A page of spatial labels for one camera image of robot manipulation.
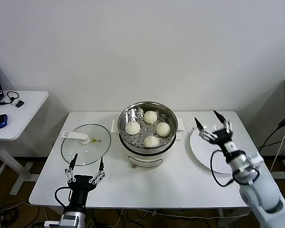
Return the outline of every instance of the robotic arm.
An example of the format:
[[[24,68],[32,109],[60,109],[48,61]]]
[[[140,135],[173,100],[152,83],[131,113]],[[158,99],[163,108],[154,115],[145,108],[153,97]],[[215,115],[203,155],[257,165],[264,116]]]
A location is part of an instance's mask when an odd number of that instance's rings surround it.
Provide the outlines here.
[[[195,122],[200,137],[218,145],[226,158],[226,163],[232,169],[232,179],[225,185],[218,183],[211,170],[215,181],[222,187],[234,181],[238,183],[243,201],[251,208],[262,228],[285,228],[285,199],[270,174],[260,173],[259,167],[264,162],[263,158],[257,155],[251,159],[244,151],[239,150],[231,139],[233,135],[231,123],[218,112],[214,113],[224,125],[221,130],[211,133],[196,118]]]
[[[63,205],[56,197],[59,189],[67,189],[62,187],[56,190],[55,198],[64,207],[63,215],[60,221],[46,221],[44,227],[53,228],[85,228],[86,218],[86,200],[90,191],[94,190],[97,184],[105,177],[103,157],[101,157],[98,173],[93,176],[74,175],[73,170],[75,167],[78,154],[70,162],[70,165],[65,169],[67,176],[67,184],[69,189],[72,190],[72,195],[69,205]]]

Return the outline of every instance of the pot handle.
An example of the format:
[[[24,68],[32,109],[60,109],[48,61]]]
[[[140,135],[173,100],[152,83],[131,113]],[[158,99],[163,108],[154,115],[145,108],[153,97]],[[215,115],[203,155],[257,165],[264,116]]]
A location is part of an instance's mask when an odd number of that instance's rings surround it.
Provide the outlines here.
[[[117,121],[116,120],[112,121],[111,132],[112,133],[118,133],[118,127],[117,127]]]
[[[185,131],[184,123],[182,122],[182,119],[177,118],[177,131],[176,132],[183,132]]]
[[[91,138],[87,134],[78,132],[63,131],[61,137],[66,139],[79,139],[82,144],[87,144],[91,141]]]

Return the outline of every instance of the steamed bun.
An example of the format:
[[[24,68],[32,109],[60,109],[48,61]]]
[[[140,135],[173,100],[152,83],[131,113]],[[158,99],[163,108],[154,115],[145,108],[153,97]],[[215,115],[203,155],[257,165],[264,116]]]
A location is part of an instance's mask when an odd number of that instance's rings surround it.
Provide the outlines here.
[[[154,146],[158,146],[159,144],[160,144],[160,140],[152,135],[148,136],[143,141],[144,147],[154,147]]]
[[[148,124],[153,124],[157,121],[157,114],[154,111],[147,111],[143,115],[143,120]]]
[[[141,127],[140,127],[139,123],[137,123],[135,121],[130,121],[125,126],[125,132],[127,132],[130,135],[137,134],[140,130],[141,130]]]
[[[166,137],[170,134],[170,126],[167,123],[159,123],[156,126],[156,133],[161,137]]]

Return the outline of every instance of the lid handle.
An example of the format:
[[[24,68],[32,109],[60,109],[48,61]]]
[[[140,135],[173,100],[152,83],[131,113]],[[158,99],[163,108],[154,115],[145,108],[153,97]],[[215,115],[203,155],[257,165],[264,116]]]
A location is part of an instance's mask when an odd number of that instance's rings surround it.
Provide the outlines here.
[[[87,144],[91,141],[91,138],[87,134],[79,132],[63,131],[61,137],[66,139],[80,139],[82,144]]]

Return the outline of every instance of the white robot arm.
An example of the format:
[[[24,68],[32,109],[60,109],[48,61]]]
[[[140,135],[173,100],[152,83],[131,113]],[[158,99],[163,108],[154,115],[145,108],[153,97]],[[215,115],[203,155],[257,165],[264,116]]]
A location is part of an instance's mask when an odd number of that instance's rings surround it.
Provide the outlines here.
[[[260,172],[259,166],[264,162],[260,155],[249,158],[232,142],[232,126],[221,114],[214,111],[224,128],[213,133],[204,129],[203,125],[195,118],[199,135],[211,144],[216,144],[226,158],[232,169],[232,179],[222,187],[232,182],[240,185],[240,195],[243,201],[251,208],[262,228],[285,228],[285,199],[269,172]]]

